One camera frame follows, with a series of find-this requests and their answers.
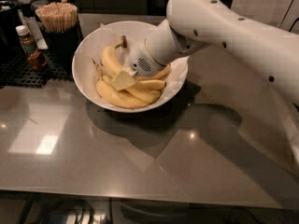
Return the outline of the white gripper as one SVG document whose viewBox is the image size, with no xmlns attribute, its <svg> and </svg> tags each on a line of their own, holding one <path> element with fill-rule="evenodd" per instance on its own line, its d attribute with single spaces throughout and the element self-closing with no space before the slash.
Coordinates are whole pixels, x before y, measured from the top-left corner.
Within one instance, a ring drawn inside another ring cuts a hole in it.
<svg viewBox="0 0 299 224">
<path fill-rule="evenodd" d="M 153 77 L 161 72 L 164 64 L 156 62 L 146 48 L 146 41 L 135 43 L 129 54 L 130 67 L 142 77 Z M 122 69 L 112 78 L 110 85 L 117 91 L 125 90 L 135 85 L 136 80 L 130 74 Z"/>
</svg>

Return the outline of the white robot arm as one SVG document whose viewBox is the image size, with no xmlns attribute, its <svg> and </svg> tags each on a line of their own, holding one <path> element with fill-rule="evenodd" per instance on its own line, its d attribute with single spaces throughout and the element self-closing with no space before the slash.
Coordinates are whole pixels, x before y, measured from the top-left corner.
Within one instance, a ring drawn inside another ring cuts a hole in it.
<svg viewBox="0 0 299 224">
<path fill-rule="evenodd" d="M 299 35 L 242 17 L 220 0 L 169 0 L 166 19 L 133 44 L 125 69 L 153 77 L 209 44 L 299 105 Z"/>
</svg>

